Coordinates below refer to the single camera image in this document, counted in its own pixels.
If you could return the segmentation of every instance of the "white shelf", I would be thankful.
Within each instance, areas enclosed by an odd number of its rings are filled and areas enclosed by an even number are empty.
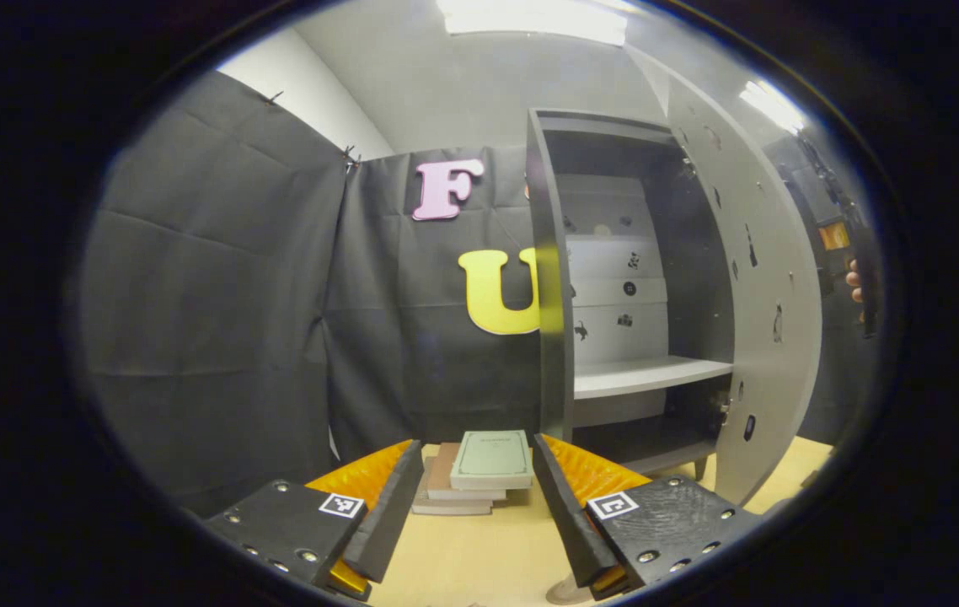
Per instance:
[[[573,378],[573,399],[598,399],[600,396],[628,395],[645,389],[688,384],[726,375],[733,366],[731,363],[683,357],[582,364],[577,366]]]

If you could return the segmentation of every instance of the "yellow letter u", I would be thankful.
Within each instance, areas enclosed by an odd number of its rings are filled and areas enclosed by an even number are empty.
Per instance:
[[[510,310],[502,302],[502,266],[510,260],[506,253],[470,250],[457,258],[457,264],[464,268],[464,298],[469,318],[487,333],[516,335],[540,328],[536,249],[522,250],[519,257],[528,264],[533,276],[533,303],[523,310]]]

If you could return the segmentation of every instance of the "ceiling light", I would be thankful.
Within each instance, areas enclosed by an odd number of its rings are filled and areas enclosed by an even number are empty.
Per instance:
[[[768,82],[746,82],[745,91],[742,91],[738,97],[759,109],[772,119],[773,123],[791,135],[796,135],[802,128],[806,128],[795,106]]]
[[[450,35],[491,31],[571,35],[622,46],[626,18],[575,0],[437,0]]]

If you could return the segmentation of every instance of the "cabinet door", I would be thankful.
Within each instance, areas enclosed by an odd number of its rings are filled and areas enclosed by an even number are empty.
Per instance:
[[[544,130],[536,110],[528,112],[525,180],[533,212],[538,298],[540,298],[540,431],[571,441],[573,423],[572,303],[569,267],[565,264],[565,228],[561,202],[550,166]]]
[[[668,119],[707,192],[726,251],[733,401],[717,443],[715,492],[744,504],[787,452],[816,381],[822,314],[813,250],[760,146],[688,80],[651,57],[631,56],[653,89],[669,91]]]

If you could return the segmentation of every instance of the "black curtain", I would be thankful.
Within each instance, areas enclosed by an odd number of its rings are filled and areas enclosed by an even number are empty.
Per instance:
[[[460,215],[415,222],[425,162],[484,163]],[[329,273],[329,418],[342,460],[404,438],[459,441],[465,430],[538,430],[538,332],[472,323],[461,254],[503,250],[502,298],[531,303],[533,245],[525,148],[457,148],[362,163],[348,177]]]
[[[344,187],[340,150],[221,73],[110,168],[86,366],[121,444],[191,511],[332,469],[319,319]]]

